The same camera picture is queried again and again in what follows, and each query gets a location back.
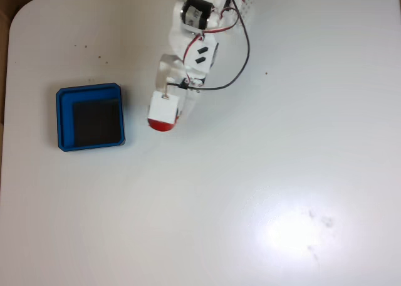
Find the black mark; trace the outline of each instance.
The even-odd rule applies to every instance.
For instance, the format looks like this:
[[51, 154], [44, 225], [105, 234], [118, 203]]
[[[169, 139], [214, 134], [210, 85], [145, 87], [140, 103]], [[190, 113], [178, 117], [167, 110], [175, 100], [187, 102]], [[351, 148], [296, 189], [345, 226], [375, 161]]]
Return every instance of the black mark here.
[[198, 50], [198, 53], [203, 54], [203, 53], [207, 52], [208, 49], [209, 49], [208, 47], [204, 46], [203, 48]]
[[202, 63], [202, 62], [205, 61], [205, 60], [206, 60], [206, 58], [200, 57], [200, 58], [196, 59], [195, 61], [196, 61], [197, 64], [200, 64], [200, 63]]

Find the black wire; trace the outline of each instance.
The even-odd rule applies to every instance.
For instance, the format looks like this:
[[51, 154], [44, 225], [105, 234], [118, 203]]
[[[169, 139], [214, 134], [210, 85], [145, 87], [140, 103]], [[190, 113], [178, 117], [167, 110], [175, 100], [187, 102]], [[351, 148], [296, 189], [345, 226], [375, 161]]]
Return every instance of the black wire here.
[[[239, 13], [239, 9], [238, 9], [238, 6], [237, 6], [235, 0], [232, 0], [232, 3], [234, 4], [235, 9], [237, 10], [237, 14], [239, 15], [239, 20], [241, 21], [242, 27], [244, 28], [244, 34], [245, 34], [245, 37], [246, 37], [247, 53], [246, 53], [246, 59], [245, 59], [244, 65], [242, 66], [242, 68], [240, 69], [238, 74], [234, 77], [234, 79], [232, 79], [229, 83], [227, 83], [227, 84], [225, 84], [225, 85], [223, 85], [221, 87], [185, 87], [185, 88], [188, 88], [189, 90], [222, 90], [222, 89], [227, 88], [230, 85], [232, 85], [238, 79], [238, 77], [242, 74], [242, 72], [244, 71], [245, 66], [247, 65], [248, 60], [249, 60], [249, 54], [251, 52], [251, 44], [249, 42], [249, 36], [248, 36], [248, 32], [246, 31], [244, 20], [242, 19], [242, 16]], [[168, 83], [167, 85], [173, 85], [175, 87], [183, 88], [182, 85], [180, 85], [178, 83]]]

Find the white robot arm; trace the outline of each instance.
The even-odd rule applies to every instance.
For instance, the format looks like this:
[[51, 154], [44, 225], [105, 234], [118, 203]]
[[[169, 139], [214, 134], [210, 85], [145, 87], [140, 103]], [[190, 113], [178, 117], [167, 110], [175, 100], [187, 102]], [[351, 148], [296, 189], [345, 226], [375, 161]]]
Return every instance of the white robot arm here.
[[[203, 90], [228, 87], [242, 73], [249, 58], [249, 38], [243, 16], [250, 0], [178, 0], [174, 7], [169, 42], [175, 55], [162, 55], [148, 113], [151, 128], [171, 130], [177, 120], [189, 115]], [[248, 44], [244, 66], [232, 82], [218, 88], [204, 87], [217, 55], [214, 33], [227, 31], [240, 22]]]

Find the table surface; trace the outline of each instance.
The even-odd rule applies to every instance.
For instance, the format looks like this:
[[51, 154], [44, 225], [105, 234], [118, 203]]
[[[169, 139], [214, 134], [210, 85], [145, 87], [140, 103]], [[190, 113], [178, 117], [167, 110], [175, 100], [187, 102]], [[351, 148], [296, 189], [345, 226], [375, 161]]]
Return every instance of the table surface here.
[[[176, 0], [35, 0], [11, 26], [0, 285], [401, 283], [398, 0], [254, 0], [251, 58], [169, 133]], [[222, 35], [208, 86], [235, 75]], [[65, 153], [61, 87], [116, 82], [124, 146]]]

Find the dirt speck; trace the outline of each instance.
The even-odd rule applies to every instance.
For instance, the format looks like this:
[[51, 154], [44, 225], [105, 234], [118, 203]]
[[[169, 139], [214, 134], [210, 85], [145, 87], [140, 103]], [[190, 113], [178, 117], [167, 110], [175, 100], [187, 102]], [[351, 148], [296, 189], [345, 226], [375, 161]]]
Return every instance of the dirt speck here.
[[334, 226], [334, 220], [330, 217], [322, 217], [321, 222], [327, 227], [332, 228]]

